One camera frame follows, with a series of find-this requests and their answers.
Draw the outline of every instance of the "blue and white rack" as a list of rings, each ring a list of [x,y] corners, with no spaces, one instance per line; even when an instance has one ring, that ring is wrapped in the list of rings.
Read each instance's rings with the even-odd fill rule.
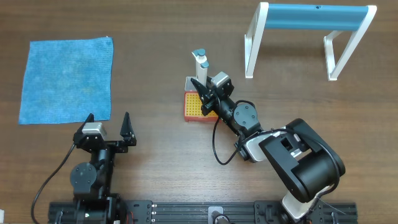
[[[264,29],[332,30],[323,38],[329,81],[337,80],[377,11],[376,6],[317,6],[260,2],[244,36],[245,77],[253,78]],[[343,31],[352,32],[337,64],[332,41]]]

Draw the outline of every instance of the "yellow perforated tray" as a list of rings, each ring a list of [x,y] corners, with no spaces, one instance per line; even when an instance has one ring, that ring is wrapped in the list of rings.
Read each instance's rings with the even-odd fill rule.
[[[184,118],[185,121],[215,121],[217,114],[212,111],[207,116],[201,113],[201,101],[197,92],[185,92]]]

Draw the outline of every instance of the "white rack leg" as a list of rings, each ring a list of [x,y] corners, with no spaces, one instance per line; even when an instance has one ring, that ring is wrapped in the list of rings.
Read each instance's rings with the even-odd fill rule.
[[[359,41],[362,39],[370,23],[372,22],[373,17],[377,11],[377,7],[368,6],[368,8],[369,8],[368,13],[366,14],[364,20],[362,21],[362,24],[360,25],[359,29],[353,32],[353,34],[349,38],[348,44],[344,49],[344,52],[341,55],[336,65],[335,65],[335,55],[333,53],[332,40],[335,37],[337,37],[341,33],[341,31],[333,31],[332,33],[323,38],[323,43],[325,44],[326,67],[327,67],[329,81],[337,80],[337,77],[340,74],[341,70],[346,65],[349,57],[354,52],[356,46],[358,45]]]
[[[244,36],[245,77],[253,78],[254,66],[261,44],[262,33],[266,28],[268,2],[260,2],[251,20],[249,30]]]

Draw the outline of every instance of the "blue towel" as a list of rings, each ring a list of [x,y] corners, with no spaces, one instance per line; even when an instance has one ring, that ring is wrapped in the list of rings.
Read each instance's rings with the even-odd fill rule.
[[[19,124],[109,120],[112,59],[110,37],[31,42]]]

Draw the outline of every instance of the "wooden table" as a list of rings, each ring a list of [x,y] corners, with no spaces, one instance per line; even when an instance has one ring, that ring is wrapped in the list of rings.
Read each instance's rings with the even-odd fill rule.
[[[20,1],[0,2],[0,208],[5,221],[30,223],[42,182],[67,153],[80,123],[18,125],[31,40],[114,41],[112,115],[104,124],[118,138],[128,111],[138,145],[117,155],[113,192],[158,202],[279,200],[286,188],[268,162],[236,157],[220,166],[211,151],[213,123],[183,119],[185,77],[195,75],[191,50],[207,49],[209,75],[226,72],[233,100],[253,101],[265,129],[306,120],[340,155],[346,174],[325,200],[356,202],[360,223],[396,223],[398,210],[398,2],[377,4],[368,32],[337,82],[328,82],[324,31],[267,30],[253,80],[244,79],[244,42],[257,1]],[[349,35],[335,40],[337,55]],[[221,160],[236,137],[216,134]],[[47,220],[51,201],[72,199],[71,169],[90,160],[75,149],[35,209]]]

